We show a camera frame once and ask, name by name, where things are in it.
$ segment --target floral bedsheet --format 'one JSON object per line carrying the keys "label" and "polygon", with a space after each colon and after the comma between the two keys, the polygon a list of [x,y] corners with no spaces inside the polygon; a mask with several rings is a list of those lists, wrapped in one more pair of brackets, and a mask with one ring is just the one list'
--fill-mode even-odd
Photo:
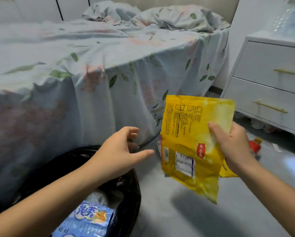
{"label": "floral bedsheet", "polygon": [[33,168],[124,126],[149,141],[167,94],[205,95],[228,33],[88,20],[0,25],[0,201]]}

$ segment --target drawer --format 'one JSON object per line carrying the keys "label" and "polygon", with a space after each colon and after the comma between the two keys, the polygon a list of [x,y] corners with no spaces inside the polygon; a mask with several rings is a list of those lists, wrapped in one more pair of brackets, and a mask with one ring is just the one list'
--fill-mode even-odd
{"label": "drawer", "polygon": [[295,47],[249,41],[233,76],[295,93]]}
{"label": "drawer", "polygon": [[242,111],[295,131],[295,94],[232,77],[224,98],[233,99]]}

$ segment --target drawer handle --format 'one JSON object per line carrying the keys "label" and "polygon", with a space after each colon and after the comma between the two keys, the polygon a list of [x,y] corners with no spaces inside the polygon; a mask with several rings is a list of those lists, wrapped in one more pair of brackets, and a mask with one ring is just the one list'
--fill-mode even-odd
{"label": "drawer handle", "polygon": [[276,110],[276,111],[280,111],[280,112],[283,112],[283,113],[286,113],[286,114],[288,113],[288,111],[285,111],[284,109],[280,109],[280,108],[277,108],[277,107],[262,103],[260,100],[255,100],[253,102],[256,103],[256,104],[259,104],[259,105],[266,106],[266,107],[271,108],[271,109]]}
{"label": "drawer handle", "polygon": [[283,69],[283,68],[274,69],[274,71],[278,71],[278,72],[281,72],[281,73],[287,73],[287,74],[295,75],[295,72],[293,72],[293,71],[288,71],[288,70],[285,70],[285,69]]}

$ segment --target blue snack wrapper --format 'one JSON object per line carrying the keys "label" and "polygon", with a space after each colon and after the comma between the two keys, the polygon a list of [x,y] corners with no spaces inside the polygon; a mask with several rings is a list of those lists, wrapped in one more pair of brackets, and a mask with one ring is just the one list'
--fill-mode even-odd
{"label": "blue snack wrapper", "polygon": [[83,201],[52,233],[53,237],[104,237],[113,209]]}

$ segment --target tufted beige headboard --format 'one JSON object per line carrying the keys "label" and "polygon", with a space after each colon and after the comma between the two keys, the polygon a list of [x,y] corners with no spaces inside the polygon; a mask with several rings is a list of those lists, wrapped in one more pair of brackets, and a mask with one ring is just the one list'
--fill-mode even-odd
{"label": "tufted beige headboard", "polygon": [[113,0],[116,2],[129,3],[137,6],[141,11],[151,7],[166,7],[171,5],[189,5],[196,4],[210,9],[224,17],[231,23],[239,0]]}

